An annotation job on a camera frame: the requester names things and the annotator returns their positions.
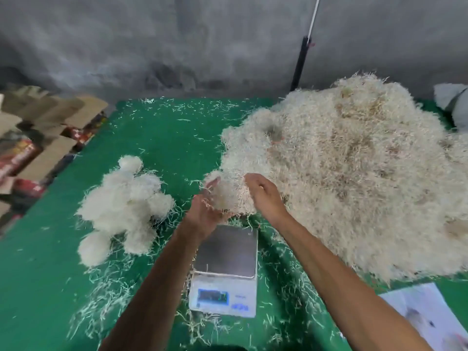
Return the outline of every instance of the small pile of noodle bundles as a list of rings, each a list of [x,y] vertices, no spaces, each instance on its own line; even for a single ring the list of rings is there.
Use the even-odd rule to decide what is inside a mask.
[[[468,267],[467,137],[447,133],[400,84],[365,75],[296,91],[222,141],[215,206],[255,213],[243,175],[257,172],[362,272],[388,282]]]
[[[149,252],[155,239],[151,217],[163,219],[174,206],[172,197],[161,192],[158,176],[138,175],[143,167],[139,157],[126,155],[118,163],[119,169],[104,175],[102,184],[85,196],[75,213],[95,229],[78,248],[81,263],[89,267],[106,260],[116,234],[125,233],[126,253]]]

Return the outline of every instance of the forearm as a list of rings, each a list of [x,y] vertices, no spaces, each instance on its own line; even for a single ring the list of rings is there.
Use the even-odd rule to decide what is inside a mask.
[[[355,350],[431,350],[406,319],[301,224],[288,216],[275,228]]]
[[[188,223],[179,225],[100,351],[164,349],[200,243],[195,233]]]

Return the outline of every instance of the digital scale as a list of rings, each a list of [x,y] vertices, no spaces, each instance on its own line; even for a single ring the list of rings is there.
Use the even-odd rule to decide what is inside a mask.
[[[193,263],[189,308],[254,318],[257,302],[258,233],[218,225]]]

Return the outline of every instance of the green tabletop surface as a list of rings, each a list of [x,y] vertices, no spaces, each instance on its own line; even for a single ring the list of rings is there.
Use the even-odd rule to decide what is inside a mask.
[[[198,181],[220,164],[222,130],[272,104],[268,99],[205,98],[120,102],[97,136],[0,241],[0,348],[96,350],[197,193]],[[77,248],[92,229],[74,213],[84,192],[98,185],[122,155],[137,155],[146,169],[157,170],[177,209],[157,227],[159,237],[150,254],[124,255],[115,242],[108,261],[87,271],[79,264]],[[190,313],[185,292],[167,349],[238,345],[249,350],[349,350],[284,242],[260,217],[239,224],[260,229],[256,317]],[[431,280],[467,328],[466,276]],[[368,282],[378,293],[388,289],[371,278]],[[406,285],[396,282],[390,288]]]

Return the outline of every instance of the gray wall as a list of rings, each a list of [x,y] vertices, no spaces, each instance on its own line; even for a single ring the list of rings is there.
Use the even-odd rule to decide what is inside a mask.
[[[0,0],[0,65],[109,101],[285,94],[315,0]],[[321,0],[301,86],[468,83],[468,0]]]

